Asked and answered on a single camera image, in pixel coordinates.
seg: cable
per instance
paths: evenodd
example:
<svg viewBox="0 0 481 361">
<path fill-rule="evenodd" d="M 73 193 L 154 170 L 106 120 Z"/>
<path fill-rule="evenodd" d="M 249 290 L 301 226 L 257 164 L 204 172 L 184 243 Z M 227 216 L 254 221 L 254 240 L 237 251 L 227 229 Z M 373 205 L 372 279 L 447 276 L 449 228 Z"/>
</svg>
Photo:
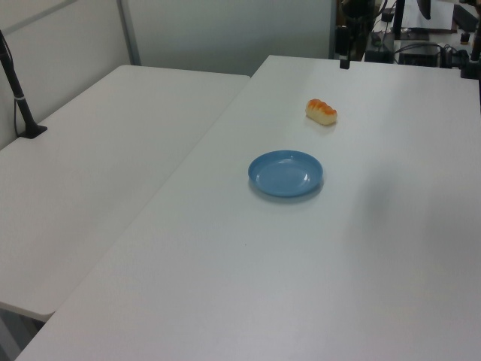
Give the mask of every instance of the cable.
<svg viewBox="0 0 481 361">
<path fill-rule="evenodd" d="M 10 51 L 10 48 L 8 46 L 8 43 L 7 41 L 5 40 L 5 38 L 3 37 L 3 34 L 2 34 L 2 43 L 5 45 L 5 47 L 7 48 L 7 52 L 8 52 L 8 57 L 10 58 L 10 61 L 12 63 L 12 68 L 14 66 L 14 57 L 12 56 L 12 52 Z M 18 129 L 17 129 L 17 100 L 14 99 L 14 129 L 15 129 L 15 135 L 17 136 L 17 138 L 19 137 L 18 135 Z"/>
<path fill-rule="evenodd" d="M 16 99 L 14 99 L 14 128 L 15 128 L 15 135 L 18 138 L 19 135 L 17 130 L 17 100 Z"/>
<path fill-rule="evenodd" d="M 444 50 L 443 47 L 441 47 L 439 44 L 435 44 L 435 43 L 410 44 L 410 45 L 407 45 L 407 46 L 402 47 L 401 49 L 395 51 L 394 54 L 401 53 L 405 50 L 416 49 L 418 47 L 439 47 L 441 50 Z"/>
</svg>

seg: table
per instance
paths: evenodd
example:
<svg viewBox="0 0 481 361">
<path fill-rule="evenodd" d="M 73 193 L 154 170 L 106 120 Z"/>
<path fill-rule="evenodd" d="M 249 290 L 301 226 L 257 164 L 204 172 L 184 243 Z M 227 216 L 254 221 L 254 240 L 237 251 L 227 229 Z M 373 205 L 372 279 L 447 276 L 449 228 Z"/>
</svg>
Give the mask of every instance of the table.
<svg viewBox="0 0 481 361">
<path fill-rule="evenodd" d="M 269 57 L 19 361 L 476 359 L 480 120 L 448 69 Z M 278 149 L 322 187 L 255 191 Z"/>
<path fill-rule="evenodd" d="M 123 66 L 0 152 L 0 308 L 46 320 L 249 80 Z"/>
</svg>

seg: white wall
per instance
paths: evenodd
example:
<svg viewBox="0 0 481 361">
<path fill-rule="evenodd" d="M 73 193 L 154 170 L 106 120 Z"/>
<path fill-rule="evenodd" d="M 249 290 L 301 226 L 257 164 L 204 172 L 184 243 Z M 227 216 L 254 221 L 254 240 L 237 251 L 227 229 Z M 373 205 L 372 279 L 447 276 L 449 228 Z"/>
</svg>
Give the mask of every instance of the white wall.
<svg viewBox="0 0 481 361">
<path fill-rule="evenodd" d="M 116 0 L 70 2 L 5 38 L 37 122 L 117 66 L 130 63 Z M 2 69 L 0 149 L 15 138 L 13 101 Z"/>
<path fill-rule="evenodd" d="M 142 65 L 252 75 L 270 55 L 327 58 L 332 0 L 123 0 Z"/>
</svg>

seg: table surface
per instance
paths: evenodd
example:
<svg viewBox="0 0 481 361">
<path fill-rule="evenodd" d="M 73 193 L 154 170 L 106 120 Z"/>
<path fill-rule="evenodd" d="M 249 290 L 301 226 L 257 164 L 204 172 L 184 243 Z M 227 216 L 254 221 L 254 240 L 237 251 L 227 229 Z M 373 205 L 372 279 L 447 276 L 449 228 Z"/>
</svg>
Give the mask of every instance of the table surface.
<svg viewBox="0 0 481 361">
<path fill-rule="evenodd" d="M 123 66 L 0 152 L 0 307 L 46 320 L 248 77 Z"/>
<path fill-rule="evenodd" d="M 450 70 L 271 56 L 18 360 L 476 359 L 480 121 Z M 322 187 L 254 190 L 279 149 Z"/>
</svg>

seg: blue plate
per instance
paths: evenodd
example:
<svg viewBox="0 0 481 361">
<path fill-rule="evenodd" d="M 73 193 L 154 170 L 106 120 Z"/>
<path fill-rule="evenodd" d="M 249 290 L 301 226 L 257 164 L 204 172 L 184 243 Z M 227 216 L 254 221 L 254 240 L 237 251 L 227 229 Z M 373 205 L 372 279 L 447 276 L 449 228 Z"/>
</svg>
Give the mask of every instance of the blue plate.
<svg viewBox="0 0 481 361">
<path fill-rule="evenodd" d="M 322 180 L 322 166 L 309 154 L 277 150 L 254 159 L 249 178 L 262 192 L 278 197 L 295 197 L 313 190 Z"/>
</svg>

